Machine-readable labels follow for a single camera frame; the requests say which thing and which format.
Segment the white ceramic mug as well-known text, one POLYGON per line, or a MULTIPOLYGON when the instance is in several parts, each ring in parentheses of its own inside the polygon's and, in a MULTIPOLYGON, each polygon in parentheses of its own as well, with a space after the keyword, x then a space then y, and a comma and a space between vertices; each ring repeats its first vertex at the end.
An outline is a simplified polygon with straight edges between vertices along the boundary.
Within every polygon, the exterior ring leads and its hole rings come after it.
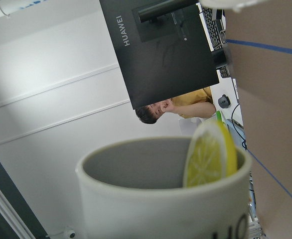
POLYGON ((190 138, 122 141, 76 166, 88 239, 245 239, 251 158, 237 149, 238 171, 184 188, 190 138))

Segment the black computer mouse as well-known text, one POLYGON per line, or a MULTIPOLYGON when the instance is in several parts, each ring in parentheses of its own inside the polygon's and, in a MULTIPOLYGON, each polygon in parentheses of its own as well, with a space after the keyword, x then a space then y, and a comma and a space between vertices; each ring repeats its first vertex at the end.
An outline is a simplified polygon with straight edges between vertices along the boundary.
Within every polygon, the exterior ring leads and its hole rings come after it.
POLYGON ((230 107, 231 102, 229 100, 229 98, 223 94, 219 99, 218 99, 218 105, 222 108, 222 109, 227 109, 230 107))

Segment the yellow lemon slice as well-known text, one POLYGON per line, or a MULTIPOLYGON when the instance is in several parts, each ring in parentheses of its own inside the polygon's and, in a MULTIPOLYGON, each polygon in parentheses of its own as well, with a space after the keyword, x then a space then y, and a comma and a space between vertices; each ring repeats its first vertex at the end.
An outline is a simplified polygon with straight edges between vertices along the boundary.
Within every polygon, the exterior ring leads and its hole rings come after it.
POLYGON ((235 174, 237 166, 236 147, 224 123, 205 121, 191 138, 182 185, 189 188, 214 183, 235 174))

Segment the black keyboard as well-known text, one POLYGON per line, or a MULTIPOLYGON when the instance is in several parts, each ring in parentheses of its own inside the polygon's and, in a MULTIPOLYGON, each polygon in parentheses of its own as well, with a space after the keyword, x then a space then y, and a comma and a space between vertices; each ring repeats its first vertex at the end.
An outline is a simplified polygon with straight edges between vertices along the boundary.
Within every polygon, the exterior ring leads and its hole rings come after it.
POLYGON ((225 18, 224 10, 208 8, 202 5, 199 5, 199 9, 208 32, 208 42, 212 46, 212 56, 215 67, 219 70, 222 78, 228 78, 230 77, 230 73, 227 66, 226 56, 223 51, 223 47, 226 44, 226 27, 223 21, 225 18))

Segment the person in yellow shirt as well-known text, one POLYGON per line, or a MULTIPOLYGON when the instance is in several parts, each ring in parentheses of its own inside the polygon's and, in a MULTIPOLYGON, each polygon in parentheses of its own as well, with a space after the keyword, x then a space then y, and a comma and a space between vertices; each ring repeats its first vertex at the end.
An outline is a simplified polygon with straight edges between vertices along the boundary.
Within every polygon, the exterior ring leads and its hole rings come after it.
POLYGON ((184 119, 208 119, 216 113, 210 87, 199 89, 135 110, 139 120, 154 124, 164 113, 177 114, 184 119))

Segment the black Huawei monitor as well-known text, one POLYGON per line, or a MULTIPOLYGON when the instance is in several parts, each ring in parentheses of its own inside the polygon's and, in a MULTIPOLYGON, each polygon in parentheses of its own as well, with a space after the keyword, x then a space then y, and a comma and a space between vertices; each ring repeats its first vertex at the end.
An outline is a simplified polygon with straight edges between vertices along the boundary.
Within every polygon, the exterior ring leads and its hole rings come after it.
POLYGON ((134 109, 219 82, 197 5, 141 22, 154 0, 100 2, 134 109))

